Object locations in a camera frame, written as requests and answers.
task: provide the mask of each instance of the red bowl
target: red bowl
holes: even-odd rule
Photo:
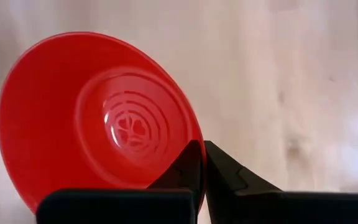
[[[145,189],[191,139],[203,142],[175,82],[106,35],[39,42],[13,66],[0,96],[2,157],[33,212],[59,189]]]

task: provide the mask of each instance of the table surface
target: table surface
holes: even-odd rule
[[[154,58],[204,138],[276,186],[358,192],[357,0],[0,0],[0,87],[25,49],[75,30]],[[1,155],[0,223],[34,223]]]

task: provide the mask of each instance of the embossed circular pattern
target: embossed circular pattern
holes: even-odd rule
[[[142,70],[114,69],[90,80],[80,93],[76,114],[87,160],[114,183],[139,179],[141,173],[158,178],[183,149],[168,147],[184,147],[191,139],[189,115],[180,97],[163,80]],[[100,133],[98,138],[92,138],[95,132]],[[138,168],[133,176],[120,177],[114,172],[118,166]]]

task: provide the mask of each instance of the wooden surface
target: wooden surface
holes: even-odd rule
[[[0,84],[25,49],[73,30],[156,59],[204,138],[276,186],[358,192],[357,0],[0,0]],[[33,222],[0,156],[0,223]]]

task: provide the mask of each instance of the red plastic bowl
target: red plastic bowl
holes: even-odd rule
[[[2,157],[33,212],[59,189],[145,189],[190,139],[203,142],[175,82],[106,35],[41,41],[13,66],[0,96]]]

